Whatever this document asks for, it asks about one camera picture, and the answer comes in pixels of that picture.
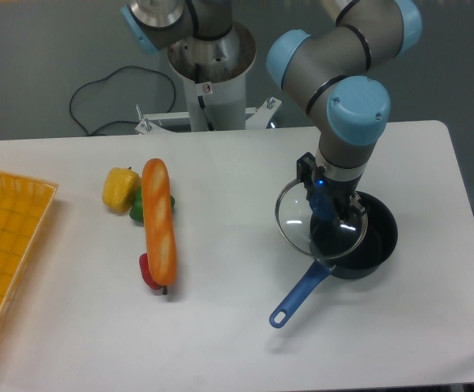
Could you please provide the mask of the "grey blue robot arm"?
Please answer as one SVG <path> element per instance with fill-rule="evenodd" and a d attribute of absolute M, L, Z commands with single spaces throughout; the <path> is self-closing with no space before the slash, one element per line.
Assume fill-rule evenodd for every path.
<path fill-rule="evenodd" d="M 335 26 L 313 38 L 290 30 L 271 46 L 275 84 L 320 131 L 314 186 L 342 219 L 357 212 L 353 195 L 391 109 L 386 89 L 367 72 L 402 55 L 421 37 L 411 1 L 327 1 Z M 244 78 L 256 56 L 251 33 L 229 1 L 131 1 L 121 9 L 140 47 L 166 50 L 184 82 L 193 131 L 244 127 Z"/>

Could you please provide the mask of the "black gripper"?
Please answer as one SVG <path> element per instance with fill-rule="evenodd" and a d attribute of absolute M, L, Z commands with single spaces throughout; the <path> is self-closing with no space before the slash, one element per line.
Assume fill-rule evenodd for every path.
<path fill-rule="evenodd" d="M 332 216 L 339 216 L 349 226 L 362 226 L 366 207 L 356 195 L 356 187 L 366 163 L 353 168 L 338 167 L 321 152 L 316 156 L 307 152 L 297 160 L 296 167 L 297 182 L 303 183 L 314 217 L 331 221 Z"/>

